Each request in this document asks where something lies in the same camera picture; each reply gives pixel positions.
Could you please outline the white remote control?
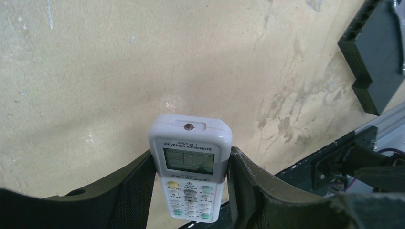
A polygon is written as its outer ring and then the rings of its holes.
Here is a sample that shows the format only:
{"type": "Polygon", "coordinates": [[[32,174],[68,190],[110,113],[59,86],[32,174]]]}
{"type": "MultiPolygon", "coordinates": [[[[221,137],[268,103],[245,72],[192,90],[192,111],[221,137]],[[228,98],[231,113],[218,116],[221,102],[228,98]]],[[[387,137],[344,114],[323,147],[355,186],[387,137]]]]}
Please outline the white remote control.
{"type": "Polygon", "coordinates": [[[233,136],[220,119],[162,114],[148,131],[169,213],[183,220],[218,220],[233,136]]]}

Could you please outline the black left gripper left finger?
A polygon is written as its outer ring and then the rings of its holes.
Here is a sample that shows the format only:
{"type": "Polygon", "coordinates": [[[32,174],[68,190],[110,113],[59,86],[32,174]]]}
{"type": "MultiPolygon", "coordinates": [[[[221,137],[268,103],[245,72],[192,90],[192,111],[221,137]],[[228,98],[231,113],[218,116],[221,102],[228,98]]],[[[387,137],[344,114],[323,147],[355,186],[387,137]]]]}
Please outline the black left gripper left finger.
{"type": "Polygon", "coordinates": [[[155,182],[150,151],[64,196],[34,198],[2,188],[2,229],[144,229],[155,182]]]}

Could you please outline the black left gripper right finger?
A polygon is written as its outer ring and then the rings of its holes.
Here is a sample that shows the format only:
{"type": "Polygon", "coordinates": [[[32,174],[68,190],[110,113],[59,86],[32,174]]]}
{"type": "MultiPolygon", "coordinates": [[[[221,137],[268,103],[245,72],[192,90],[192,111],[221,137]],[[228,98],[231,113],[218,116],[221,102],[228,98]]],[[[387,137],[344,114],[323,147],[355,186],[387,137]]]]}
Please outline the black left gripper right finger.
{"type": "Polygon", "coordinates": [[[402,193],[321,197],[294,187],[233,147],[228,192],[236,229],[402,229],[402,193]]]}

